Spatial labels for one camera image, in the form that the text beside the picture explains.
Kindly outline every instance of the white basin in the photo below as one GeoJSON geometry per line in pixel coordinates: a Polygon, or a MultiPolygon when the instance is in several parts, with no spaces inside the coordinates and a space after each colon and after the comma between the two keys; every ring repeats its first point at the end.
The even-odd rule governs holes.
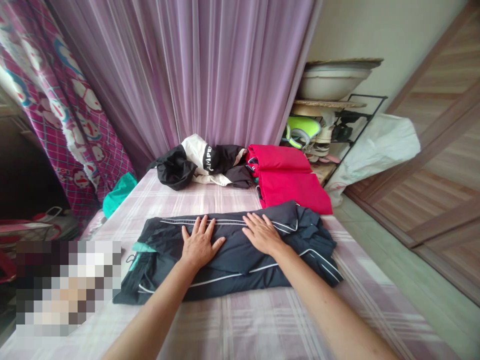
{"type": "Polygon", "coordinates": [[[324,101],[343,99],[372,72],[358,67],[348,69],[345,65],[333,67],[316,66],[315,69],[304,71],[298,87],[298,97],[324,101]]]}

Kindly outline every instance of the floor tile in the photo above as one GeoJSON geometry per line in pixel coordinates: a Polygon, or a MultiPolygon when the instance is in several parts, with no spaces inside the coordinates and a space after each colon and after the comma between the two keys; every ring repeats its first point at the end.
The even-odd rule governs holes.
{"type": "Polygon", "coordinates": [[[334,215],[462,359],[480,358],[480,307],[344,196],[334,215]]]}

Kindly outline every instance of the pink plaid bedsheet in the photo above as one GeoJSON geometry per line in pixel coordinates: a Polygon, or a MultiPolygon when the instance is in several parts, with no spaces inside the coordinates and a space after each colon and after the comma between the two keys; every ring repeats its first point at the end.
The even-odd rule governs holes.
{"type": "MultiPolygon", "coordinates": [[[[147,219],[260,208],[255,188],[192,183],[176,192],[160,184],[153,169],[93,240],[122,241],[126,250],[121,260],[125,276],[130,266],[126,259],[147,219]]],[[[338,220],[331,215],[322,219],[338,243],[334,258],[345,281],[336,289],[342,298],[400,358],[457,359],[338,220]]],[[[4,359],[15,360],[98,359],[139,308],[110,301],[55,345],[19,348],[12,336],[0,354],[6,355],[4,359]]],[[[277,360],[333,359],[334,356],[296,292],[282,287],[183,303],[158,358],[277,360]]]]}

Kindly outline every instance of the sheer curtain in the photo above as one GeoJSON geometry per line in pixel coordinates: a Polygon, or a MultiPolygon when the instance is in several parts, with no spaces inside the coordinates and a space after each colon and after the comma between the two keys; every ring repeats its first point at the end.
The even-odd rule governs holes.
{"type": "Polygon", "coordinates": [[[197,133],[278,143],[321,0],[50,0],[135,169],[197,133]]]}

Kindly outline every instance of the woven tray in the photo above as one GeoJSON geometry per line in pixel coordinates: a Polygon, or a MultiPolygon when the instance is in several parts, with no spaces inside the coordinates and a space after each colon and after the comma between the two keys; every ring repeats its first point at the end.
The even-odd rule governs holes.
{"type": "Polygon", "coordinates": [[[335,108],[335,109],[346,109],[346,108],[364,108],[367,106],[363,102],[354,102],[354,101],[321,101],[321,100],[300,100],[295,99],[293,101],[297,105],[307,105],[315,106],[322,108],[335,108]]]}
{"type": "Polygon", "coordinates": [[[332,59],[332,60],[316,60],[309,61],[306,66],[320,65],[320,64],[345,64],[345,63],[377,63],[374,67],[377,68],[382,64],[381,57],[353,57],[348,59],[332,59]]]}

